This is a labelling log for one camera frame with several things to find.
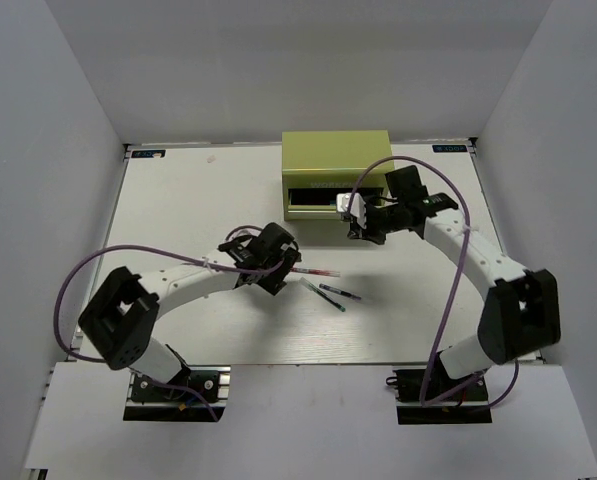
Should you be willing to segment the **red gel pen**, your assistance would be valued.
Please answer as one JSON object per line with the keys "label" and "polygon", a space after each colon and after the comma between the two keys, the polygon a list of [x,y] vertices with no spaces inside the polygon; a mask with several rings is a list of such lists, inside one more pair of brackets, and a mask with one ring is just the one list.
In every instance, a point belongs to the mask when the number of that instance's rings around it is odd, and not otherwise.
{"label": "red gel pen", "polygon": [[341,273],[335,270],[323,270],[323,269],[314,269],[314,268],[300,268],[300,267],[292,267],[290,269],[292,273],[299,273],[305,275],[316,275],[316,276],[325,276],[325,277],[334,277],[339,278]]}

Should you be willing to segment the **green ink refill pen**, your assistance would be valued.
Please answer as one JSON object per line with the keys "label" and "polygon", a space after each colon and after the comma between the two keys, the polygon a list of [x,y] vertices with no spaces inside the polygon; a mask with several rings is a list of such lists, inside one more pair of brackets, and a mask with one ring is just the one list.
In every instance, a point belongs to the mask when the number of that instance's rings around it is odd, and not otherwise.
{"label": "green ink refill pen", "polygon": [[340,312],[345,312],[346,311],[346,308],[342,304],[340,304],[339,302],[337,302],[334,299],[332,299],[323,290],[321,290],[320,288],[318,288],[317,286],[315,286],[312,282],[310,282],[306,278],[301,277],[300,280],[299,280],[299,282],[305,288],[307,288],[308,290],[310,290],[313,293],[315,293],[316,295],[318,295],[320,298],[322,298],[328,304],[332,305],[338,311],[340,311]]}

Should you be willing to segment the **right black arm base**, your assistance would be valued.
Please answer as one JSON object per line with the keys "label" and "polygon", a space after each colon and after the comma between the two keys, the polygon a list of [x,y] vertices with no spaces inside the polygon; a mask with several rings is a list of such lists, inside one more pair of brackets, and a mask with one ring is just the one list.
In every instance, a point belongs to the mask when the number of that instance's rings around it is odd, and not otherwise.
{"label": "right black arm base", "polygon": [[457,390],[463,379],[452,380],[444,374],[433,375],[427,389],[425,405],[419,401],[424,377],[423,368],[396,369],[385,379],[395,394],[399,425],[469,425],[490,424],[489,395],[483,378]]}

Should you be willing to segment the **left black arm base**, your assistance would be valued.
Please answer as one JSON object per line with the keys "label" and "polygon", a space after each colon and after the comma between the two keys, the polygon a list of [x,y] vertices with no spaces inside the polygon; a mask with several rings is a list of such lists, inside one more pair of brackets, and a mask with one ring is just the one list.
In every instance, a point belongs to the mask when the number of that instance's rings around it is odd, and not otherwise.
{"label": "left black arm base", "polygon": [[208,409],[194,394],[152,385],[133,373],[123,413],[124,421],[168,423],[213,423],[227,406],[231,368],[197,367],[191,370],[186,386],[197,391]]}

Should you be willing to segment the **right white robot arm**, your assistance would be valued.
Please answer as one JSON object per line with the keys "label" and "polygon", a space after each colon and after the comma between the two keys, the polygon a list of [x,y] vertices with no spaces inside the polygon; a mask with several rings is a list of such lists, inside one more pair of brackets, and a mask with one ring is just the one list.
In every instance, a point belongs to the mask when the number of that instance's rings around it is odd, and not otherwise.
{"label": "right white robot arm", "polygon": [[[559,343],[561,324],[555,276],[530,270],[477,232],[459,191],[430,194],[418,172],[421,165],[412,159],[386,173],[390,196],[384,205],[363,198],[354,185],[337,196],[336,210],[348,222],[351,239],[382,245],[392,233],[413,232],[456,267],[419,390],[421,406],[428,407],[455,397],[494,365]],[[441,348],[461,279],[478,291],[483,310],[474,334]]]}

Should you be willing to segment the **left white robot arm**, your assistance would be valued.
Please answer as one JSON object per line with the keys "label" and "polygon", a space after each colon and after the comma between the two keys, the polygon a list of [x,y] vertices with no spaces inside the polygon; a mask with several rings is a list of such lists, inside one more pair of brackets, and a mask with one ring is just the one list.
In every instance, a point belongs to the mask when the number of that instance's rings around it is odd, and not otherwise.
{"label": "left white robot arm", "polygon": [[269,223],[256,235],[227,240],[208,255],[169,269],[133,273],[118,267],[86,305],[78,325],[110,369],[130,369],[154,382],[166,398],[177,399],[188,390],[191,370],[153,337],[156,322],[195,300],[247,285],[276,295],[300,260],[294,237]]}

